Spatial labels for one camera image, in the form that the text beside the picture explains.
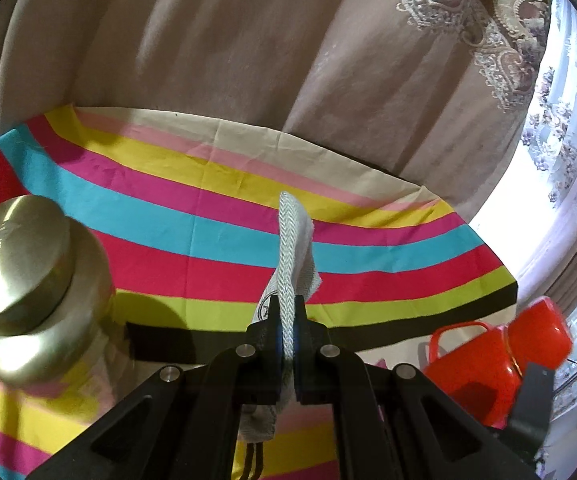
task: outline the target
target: lace trim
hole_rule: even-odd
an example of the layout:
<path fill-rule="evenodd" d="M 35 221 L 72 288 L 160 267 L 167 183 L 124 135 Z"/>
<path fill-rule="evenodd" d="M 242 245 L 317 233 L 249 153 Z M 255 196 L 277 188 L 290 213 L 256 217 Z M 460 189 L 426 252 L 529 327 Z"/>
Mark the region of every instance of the lace trim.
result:
<path fill-rule="evenodd" d="M 546 45 L 550 0 L 399 0 L 408 23 L 454 32 L 504 111 L 526 107 Z"/>

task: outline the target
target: brass pot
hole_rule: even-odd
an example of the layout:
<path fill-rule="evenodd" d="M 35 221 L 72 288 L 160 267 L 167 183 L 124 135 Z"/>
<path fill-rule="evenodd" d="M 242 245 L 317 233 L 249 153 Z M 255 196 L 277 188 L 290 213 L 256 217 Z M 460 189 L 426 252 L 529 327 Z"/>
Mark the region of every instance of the brass pot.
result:
<path fill-rule="evenodd" d="M 97 238 L 42 196 L 0 204 L 0 380 L 47 383 L 99 339 L 114 294 Z"/>

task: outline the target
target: metal bolt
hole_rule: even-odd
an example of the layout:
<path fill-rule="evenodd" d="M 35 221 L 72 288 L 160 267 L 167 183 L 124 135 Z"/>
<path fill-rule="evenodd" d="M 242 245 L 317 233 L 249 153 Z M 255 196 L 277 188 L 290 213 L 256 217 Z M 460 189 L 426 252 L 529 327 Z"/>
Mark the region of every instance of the metal bolt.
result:
<path fill-rule="evenodd" d="M 239 345 L 235 349 L 235 353 L 239 355 L 239 357 L 251 357 L 255 355 L 255 347 L 253 345 L 249 345 L 248 343 Z"/>
<path fill-rule="evenodd" d="M 167 383 L 172 383 L 180 378 L 180 369 L 176 366 L 167 366 L 166 368 L 162 368 L 160 372 L 160 379 Z"/>
<path fill-rule="evenodd" d="M 399 365 L 397 368 L 395 368 L 395 373 L 402 379 L 412 379 L 415 377 L 415 375 L 417 375 L 415 368 L 406 364 Z"/>
<path fill-rule="evenodd" d="M 324 357 L 337 357 L 339 355 L 339 347 L 335 345 L 324 345 L 319 349 L 319 352 L 321 352 L 321 355 Z"/>

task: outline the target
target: striped cloth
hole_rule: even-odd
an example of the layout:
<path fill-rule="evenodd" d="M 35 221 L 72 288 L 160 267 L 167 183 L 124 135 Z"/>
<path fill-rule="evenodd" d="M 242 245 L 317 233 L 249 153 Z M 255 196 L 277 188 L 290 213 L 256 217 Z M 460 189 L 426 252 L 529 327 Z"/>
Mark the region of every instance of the striped cloth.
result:
<path fill-rule="evenodd" d="M 515 280 L 447 203 L 288 134 L 67 106 L 0 137 L 0 203 L 44 195 L 91 229 L 118 289 L 114 318 L 145 359 L 166 345 L 203 364 L 243 340 L 277 266 L 282 190 L 315 223 L 323 282 L 308 315 L 367 362 L 419 366 L 438 327 L 512 318 Z M 456 332 L 453 346 L 470 337 Z M 105 409 L 94 389 L 47 399 L 0 384 L 1 476 L 24 478 Z M 296 410 L 265 444 L 264 478 L 337 478 L 327 408 Z M 233 478 L 244 455 L 238 444 Z"/>

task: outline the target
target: red plastic kettle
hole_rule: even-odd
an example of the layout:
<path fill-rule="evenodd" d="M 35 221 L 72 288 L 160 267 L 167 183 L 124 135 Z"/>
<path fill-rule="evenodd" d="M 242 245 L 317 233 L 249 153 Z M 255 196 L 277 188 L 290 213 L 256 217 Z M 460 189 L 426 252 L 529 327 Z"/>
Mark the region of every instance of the red plastic kettle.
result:
<path fill-rule="evenodd" d="M 481 335 L 438 358 L 447 330 L 479 325 Z M 485 426 L 504 424 L 526 365 L 558 368 L 572 350 L 566 322 L 550 298 L 540 298 L 508 326 L 467 321 L 438 329 L 430 338 L 424 373 Z"/>

